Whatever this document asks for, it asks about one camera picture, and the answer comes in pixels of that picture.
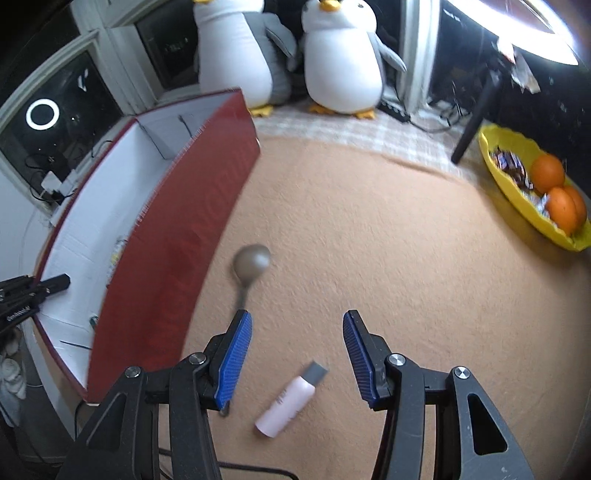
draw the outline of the ring light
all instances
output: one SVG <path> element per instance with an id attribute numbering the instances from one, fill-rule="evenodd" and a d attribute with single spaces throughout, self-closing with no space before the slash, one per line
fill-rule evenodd
<path id="1" fill-rule="evenodd" d="M 31 113 L 39 105 L 47 105 L 48 107 L 50 107 L 53 110 L 52 119 L 49 120 L 49 122 L 47 122 L 44 125 L 36 124 L 33 121 L 33 119 L 31 118 Z M 57 103 L 55 103 L 53 100 L 49 100 L 49 98 L 41 98 L 39 100 L 35 100 L 29 106 L 29 108 L 27 109 L 26 120 L 27 120 L 27 125 L 29 127 L 31 127 L 33 130 L 47 130 L 47 129 L 53 127 L 57 123 L 59 117 L 60 117 L 60 108 L 57 106 Z"/>

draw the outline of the candy wrapper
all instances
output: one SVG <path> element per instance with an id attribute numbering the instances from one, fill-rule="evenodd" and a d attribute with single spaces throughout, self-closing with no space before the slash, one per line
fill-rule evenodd
<path id="1" fill-rule="evenodd" d="M 509 175 L 521 190 L 531 192 L 534 189 L 523 163 L 513 152 L 497 148 L 491 152 L 491 158 L 496 166 Z"/>
<path id="2" fill-rule="evenodd" d="M 504 151 L 499 148 L 491 152 L 491 158 L 496 166 L 509 175 L 519 187 L 521 194 L 530 201 L 539 214 L 550 218 L 550 214 L 546 211 L 546 203 L 548 203 L 548 195 L 545 194 L 542 198 L 538 197 L 534 192 L 534 186 L 527 176 L 525 167 L 517 155 L 513 152 Z"/>

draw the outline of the penguin foot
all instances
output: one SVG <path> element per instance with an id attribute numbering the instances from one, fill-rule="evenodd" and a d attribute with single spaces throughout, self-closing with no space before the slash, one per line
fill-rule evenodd
<path id="1" fill-rule="evenodd" d="M 319 114 L 324 114 L 324 115 L 334 115 L 335 111 L 331 110 L 330 108 L 326 108 L 325 106 L 322 105 L 318 105 L 318 103 L 315 103 L 314 105 L 310 105 L 309 108 L 309 112 L 311 113 L 319 113 Z"/>
<path id="2" fill-rule="evenodd" d="M 269 116 L 273 111 L 272 105 L 263 105 L 256 108 L 249 108 L 248 111 L 252 116 Z"/>
<path id="3" fill-rule="evenodd" d="M 359 119 L 366 118 L 368 120 L 375 120 L 375 110 L 373 108 L 370 108 L 369 110 L 354 113 L 354 116 L 356 116 Z"/>

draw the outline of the penguin beak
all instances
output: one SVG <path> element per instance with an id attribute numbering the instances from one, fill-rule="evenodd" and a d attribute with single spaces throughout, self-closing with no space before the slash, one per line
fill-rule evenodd
<path id="1" fill-rule="evenodd" d="M 325 12 L 336 12 L 340 9 L 340 2 L 337 0 L 320 0 L 320 9 Z"/>

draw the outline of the lip balm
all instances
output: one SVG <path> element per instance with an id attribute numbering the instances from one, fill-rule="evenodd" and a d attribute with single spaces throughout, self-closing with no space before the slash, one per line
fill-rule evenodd
<path id="1" fill-rule="evenodd" d="M 268 437 L 276 437 L 314 396 L 316 385 L 327 373 L 328 370 L 322 365 L 312 362 L 299 377 L 295 377 L 286 386 L 269 409 L 255 422 L 257 429 Z"/>

